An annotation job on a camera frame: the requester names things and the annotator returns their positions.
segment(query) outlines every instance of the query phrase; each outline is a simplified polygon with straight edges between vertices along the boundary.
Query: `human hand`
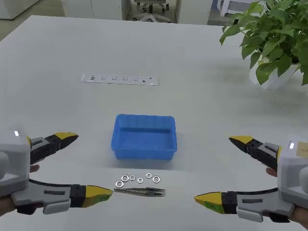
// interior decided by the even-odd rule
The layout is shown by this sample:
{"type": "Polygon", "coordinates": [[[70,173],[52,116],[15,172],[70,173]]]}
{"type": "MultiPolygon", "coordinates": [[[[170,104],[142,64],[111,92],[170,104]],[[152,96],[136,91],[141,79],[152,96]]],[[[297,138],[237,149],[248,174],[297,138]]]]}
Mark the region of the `human hand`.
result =
{"type": "MultiPolygon", "coordinates": [[[[277,177],[277,172],[272,168],[266,168],[266,173],[277,177]]],[[[290,216],[290,220],[295,221],[302,226],[305,227],[305,229],[308,230],[308,210],[301,207],[295,207],[293,214],[290,216]]]]}
{"type": "MultiPolygon", "coordinates": [[[[39,170],[39,165],[32,165],[30,167],[30,172],[36,172],[38,170],[39,170]]],[[[15,210],[15,205],[10,196],[4,196],[0,198],[0,217],[14,210],[15,210]]]]}

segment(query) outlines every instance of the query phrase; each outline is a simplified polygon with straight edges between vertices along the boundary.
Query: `white cabinet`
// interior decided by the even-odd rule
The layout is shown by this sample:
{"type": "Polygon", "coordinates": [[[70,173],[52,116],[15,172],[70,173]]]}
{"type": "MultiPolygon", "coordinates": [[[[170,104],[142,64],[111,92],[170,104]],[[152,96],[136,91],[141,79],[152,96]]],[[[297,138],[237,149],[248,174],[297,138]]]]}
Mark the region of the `white cabinet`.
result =
{"type": "Polygon", "coordinates": [[[0,0],[0,18],[14,19],[39,0],[0,0]]]}
{"type": "Polygon", "coordinates": [[[226,13],[242,13],[246,11],[250,4],[256,0],[218,0],[218,9],[221,16],[226,13]]]}
{"type": "Polygon", "coordinates": [[[62,0],[66,17],[125,20],[130,0],[62,0]]]}
{"type": "Polygon", "coordinates": [[[93,18],[90,0],[62,0],[66,17],[93,18]]]}

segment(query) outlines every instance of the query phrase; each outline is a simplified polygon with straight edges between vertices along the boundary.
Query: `electrical outlet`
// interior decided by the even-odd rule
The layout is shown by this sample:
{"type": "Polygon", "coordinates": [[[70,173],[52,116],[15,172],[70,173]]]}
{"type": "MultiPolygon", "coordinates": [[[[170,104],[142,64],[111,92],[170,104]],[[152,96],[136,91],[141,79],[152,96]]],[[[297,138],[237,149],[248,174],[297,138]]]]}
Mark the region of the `electrical outlet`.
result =
{"type": "Polygon", "coordinates": [[[98,74],[84,74],[81,82],[83,83],[116,83],[129,85],[150,85],[157,86],[158,78],[156,77],[120,77],[98,74]]]}

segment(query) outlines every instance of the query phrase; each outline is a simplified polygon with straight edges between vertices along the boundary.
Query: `white table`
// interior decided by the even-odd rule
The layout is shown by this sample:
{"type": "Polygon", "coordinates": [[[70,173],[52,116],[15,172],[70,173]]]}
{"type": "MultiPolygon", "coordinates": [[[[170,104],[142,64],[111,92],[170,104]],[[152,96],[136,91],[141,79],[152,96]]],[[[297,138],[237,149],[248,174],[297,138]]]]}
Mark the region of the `white table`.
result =
{"type": "Polygon", "coordinates": [[[158,186],[168,192],[158,199],[115,193],[89,209],[50,216],[40,210],[31,217],[11,213],[1,218],[1,229],[301,230],[268,219],[258,224],[222,216],[193,199],[211,191],[276,185],[264,166],[228,141],[230,135],[276,144],[284,144],[292,132],[308,136],[305,89],[295,87],[297,80],[279,92],[254,86],[249,61],[240,56],[241,36],[221,47],[220,35],[215,26],[32,16],[0,42],[0,122],[19,122],[30,137],[58,131],[80,135],[65,151],[41,162],[32,178],[113,188],[123,173],[150,171],[161,176],[158,186]],[[82,84],[83,73],[151,75],[160,78],[160,85],[82,84]],[[116,160],[110,141],[119,113],[174,116],[174,159],[116,160]],[[252,182],[255,175],[260,180],[252,182]]]}

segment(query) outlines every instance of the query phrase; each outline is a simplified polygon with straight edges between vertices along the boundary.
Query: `blue plastic tray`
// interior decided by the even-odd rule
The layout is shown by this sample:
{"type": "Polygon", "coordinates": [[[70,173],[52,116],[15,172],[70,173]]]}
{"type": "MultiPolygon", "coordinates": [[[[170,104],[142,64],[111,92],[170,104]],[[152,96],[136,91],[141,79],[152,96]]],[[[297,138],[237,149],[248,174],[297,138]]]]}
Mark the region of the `blue plastic tray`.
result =
{"type": "Polygon", "coordinates": [[[175,120],[172,116],[119,114],[111,149],[120,159],[171,160],[177,151],[175,120]]]}

